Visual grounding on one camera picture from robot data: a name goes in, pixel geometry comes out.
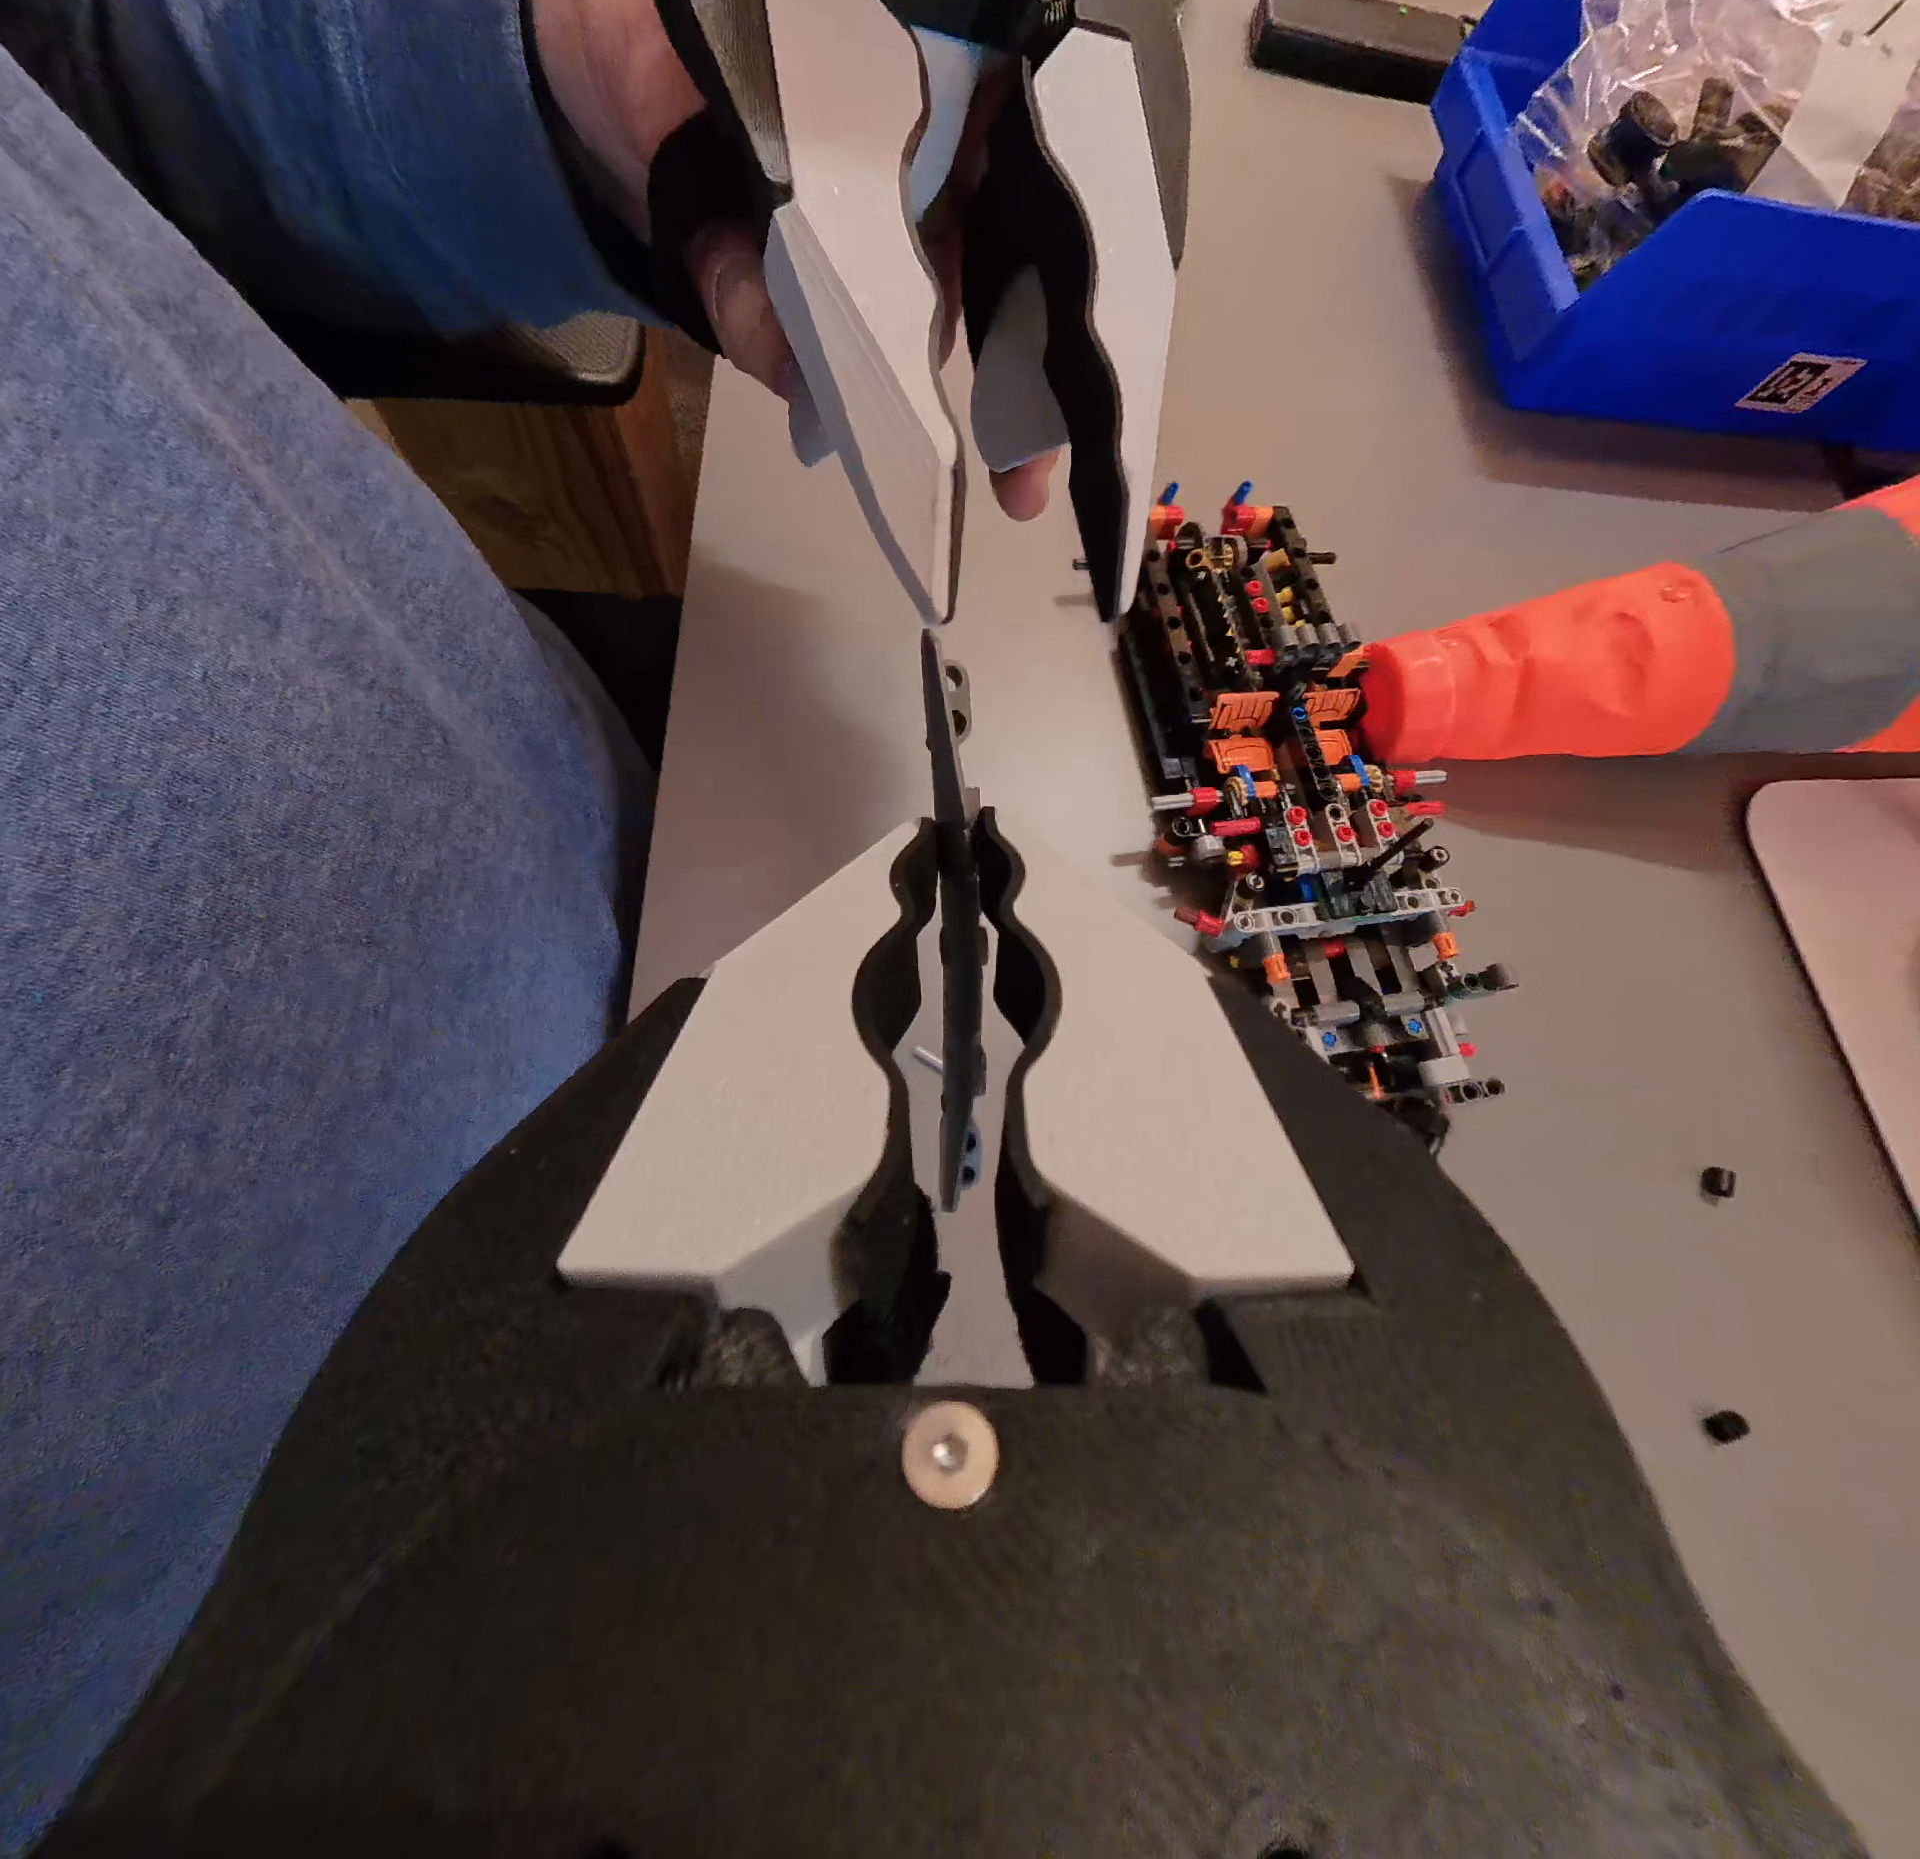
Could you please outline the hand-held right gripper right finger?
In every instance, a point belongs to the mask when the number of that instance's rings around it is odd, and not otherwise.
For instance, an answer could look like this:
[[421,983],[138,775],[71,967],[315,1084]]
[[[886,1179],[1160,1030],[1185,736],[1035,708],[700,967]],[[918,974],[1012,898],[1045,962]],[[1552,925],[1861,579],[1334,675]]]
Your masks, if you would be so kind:
[[1012,1035],[995,1224],[1035,1383],[1082,1383],[1165,1315],[1346,1290],[1354,1252],[1203,967],[995,808],[977,869]]

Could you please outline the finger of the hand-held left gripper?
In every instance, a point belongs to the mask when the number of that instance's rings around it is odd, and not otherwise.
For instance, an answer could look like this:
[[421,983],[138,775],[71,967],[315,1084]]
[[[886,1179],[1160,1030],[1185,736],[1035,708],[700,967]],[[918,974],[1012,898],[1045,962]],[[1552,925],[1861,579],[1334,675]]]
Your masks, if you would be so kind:
[[1057,0],[987,123],[964,230],[972,442],[1069,455],[1097,614],[1125,616],[1152,504],[1192,86],[1174,0]]
[[788,436],[840,458],[924,622],[955,607],[964,455],[937,374],[940,297],[908,211],[928,93],[880,0],[764,0],[788,198],[764,274],[798,361]]

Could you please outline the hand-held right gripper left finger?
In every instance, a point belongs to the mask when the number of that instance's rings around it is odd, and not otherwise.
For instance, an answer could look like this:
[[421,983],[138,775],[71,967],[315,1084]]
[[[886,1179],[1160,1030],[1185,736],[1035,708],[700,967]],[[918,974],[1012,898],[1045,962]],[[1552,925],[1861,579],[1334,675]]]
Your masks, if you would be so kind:
[[566,1284],[767,1312],[811,1380],[919,1375],[947,1271],[897,1052],[934,844],[931,820],[895,827],[648,1006],[645,1030],[682,1017],[557,1252]]

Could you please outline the dark grey lego beam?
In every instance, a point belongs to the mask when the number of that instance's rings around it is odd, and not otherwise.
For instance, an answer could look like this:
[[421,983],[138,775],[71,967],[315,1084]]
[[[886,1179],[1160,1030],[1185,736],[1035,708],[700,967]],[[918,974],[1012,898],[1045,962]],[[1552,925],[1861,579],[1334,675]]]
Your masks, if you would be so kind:
[[977,1102],[987,1079],[986,971],[972,830],[980,802],[964,775],[964,740],[972,723],[968,678],[945,659],[931,627],[919,635],[926,751],[931,769],[931,839],[937,860],[937,950],[945,971],[937,1205],[955,1214],[980,1179],[982,1142]]

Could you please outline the multicoloured lego technic model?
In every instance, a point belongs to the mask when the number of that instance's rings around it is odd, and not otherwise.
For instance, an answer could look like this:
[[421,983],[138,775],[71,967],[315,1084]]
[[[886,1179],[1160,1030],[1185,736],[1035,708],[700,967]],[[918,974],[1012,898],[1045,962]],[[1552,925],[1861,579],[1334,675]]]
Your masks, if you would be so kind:
[[1388,768],[1362,736],[1367,659],[1324,589],[1331,552],[1241,484],[1220,518],[1165,484],[1115,622],[1152,851],[1174,921],[1241,992],[1381,1112],[1440,1151],[1501,1096],[1462,1006],[1515,988],[1458,928],[1435,827],[1447,769]]

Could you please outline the person's left forearm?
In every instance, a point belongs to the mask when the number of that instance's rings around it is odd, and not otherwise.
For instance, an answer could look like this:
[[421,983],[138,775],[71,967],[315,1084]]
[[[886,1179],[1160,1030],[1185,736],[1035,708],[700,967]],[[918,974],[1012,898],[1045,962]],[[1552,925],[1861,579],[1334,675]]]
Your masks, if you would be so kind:
[[279,318],[448,344],[653,318],[531,0],[3,0],[3,51]]

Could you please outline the clear bags of lego parts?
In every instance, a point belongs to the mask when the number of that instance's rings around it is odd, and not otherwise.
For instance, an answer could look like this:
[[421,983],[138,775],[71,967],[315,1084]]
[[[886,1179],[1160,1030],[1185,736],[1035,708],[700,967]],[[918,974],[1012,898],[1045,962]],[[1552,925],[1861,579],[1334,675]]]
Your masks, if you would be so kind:
[[1706,193],[1916,222],[1916,0],[1581,0],[1515,119],[1573,291]]

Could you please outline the person's left hand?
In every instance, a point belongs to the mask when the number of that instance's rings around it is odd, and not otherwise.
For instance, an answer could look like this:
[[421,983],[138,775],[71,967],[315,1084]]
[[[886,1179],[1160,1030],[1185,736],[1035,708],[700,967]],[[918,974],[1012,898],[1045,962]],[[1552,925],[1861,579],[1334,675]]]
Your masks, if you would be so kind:
[[590,243],[645,311],[781,403],[803,390],[764,274],[764,197],[659,0],[520,0],[546,135]]

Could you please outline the black power adapter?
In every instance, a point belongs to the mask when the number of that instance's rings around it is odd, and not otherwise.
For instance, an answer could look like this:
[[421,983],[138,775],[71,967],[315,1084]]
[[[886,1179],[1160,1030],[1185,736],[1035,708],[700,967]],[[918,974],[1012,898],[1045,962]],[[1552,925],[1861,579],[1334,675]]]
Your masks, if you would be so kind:
[[1428,106],[1475,19],[1404,0],[1255,0],[1246,62],[1316,86]]

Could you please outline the blue storage bin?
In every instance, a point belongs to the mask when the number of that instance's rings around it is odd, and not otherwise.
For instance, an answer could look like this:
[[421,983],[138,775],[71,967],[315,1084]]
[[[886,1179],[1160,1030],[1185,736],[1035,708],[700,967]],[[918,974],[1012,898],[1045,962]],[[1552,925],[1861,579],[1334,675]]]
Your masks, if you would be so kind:
[[1515,137],[1577,21],[1581,0],[1490,0],[1431,100],[1431,191],[1501,403],[1914,455],[1914,223],[1706,193],[1577,286]]

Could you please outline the beige stand base plate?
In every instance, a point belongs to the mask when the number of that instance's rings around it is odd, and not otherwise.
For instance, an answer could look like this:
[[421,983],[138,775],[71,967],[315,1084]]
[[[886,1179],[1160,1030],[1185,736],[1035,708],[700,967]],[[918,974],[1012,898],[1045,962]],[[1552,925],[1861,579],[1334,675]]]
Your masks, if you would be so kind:
[[1916,778],[1761,786],[1745,802],[1745,844],[1916,1210]]

